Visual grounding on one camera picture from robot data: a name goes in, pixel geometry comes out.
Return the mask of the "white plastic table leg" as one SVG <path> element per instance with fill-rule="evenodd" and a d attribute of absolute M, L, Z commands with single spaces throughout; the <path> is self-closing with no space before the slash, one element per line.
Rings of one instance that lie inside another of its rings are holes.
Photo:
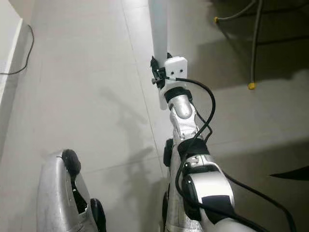
<path fill-rule="evenodd" d="M 168 52 L 168 2 L 167 0 L 148 0 L 148 6 L 152 25 L 153 56 L 163 68 Z"/>

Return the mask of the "silver right robot leg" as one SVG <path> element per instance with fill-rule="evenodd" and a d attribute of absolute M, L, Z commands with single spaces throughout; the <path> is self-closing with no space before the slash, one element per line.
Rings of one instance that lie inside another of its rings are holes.
<path fill-rule="evenodd" d="M 176 190 L 176 174 L 179 167 L 179 155 L 174 139 L 168 139 L 164 148 L 164 164 L 169 170 L 169 187 L 167 190 L 167 210 L 164 232 L 182 232 L 184 227 L 183 200 Z"/>

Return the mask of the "grey metal table frame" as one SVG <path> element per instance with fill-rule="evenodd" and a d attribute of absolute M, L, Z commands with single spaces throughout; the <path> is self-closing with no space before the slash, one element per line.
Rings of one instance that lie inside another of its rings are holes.
<path fill-rule="evenodd" d="M 250 75 L 247 88 L 249 90 L 254 90 L 257 86 L 256 80 L 256 70 L 257 70 L 257 61 L 258 61 L 258 51 L 261 46 L 267 46 L 272 44 L 286 44 L 290 42 L 309 40 L 309 34 L 297 35 L 294 37 L 287 38 L 276 38 L 274 40 L 260 40 L 261 32 L 261 23 L 263 16 L 267 14 L 282 14 L 282 13 L 291 13 L 291 12 L 301 12 L 303 8 L 309 6 L 309 0 L 298 0 L 300 3 L 296 5 L 291 5 L 287 7 L 281 7 L 271 10 L 265 10 L 266 0 L 250 0 L 242 9 L 238 12 L 227 16 L 227 17 L 218 17 L 213 18 L 215 25 L 219 25 L 221 22 L 232 21 L 237 18 L 242 17 L 254 17 L 253 30 L 251 37 L 251 49 L 250 49 Z"/>

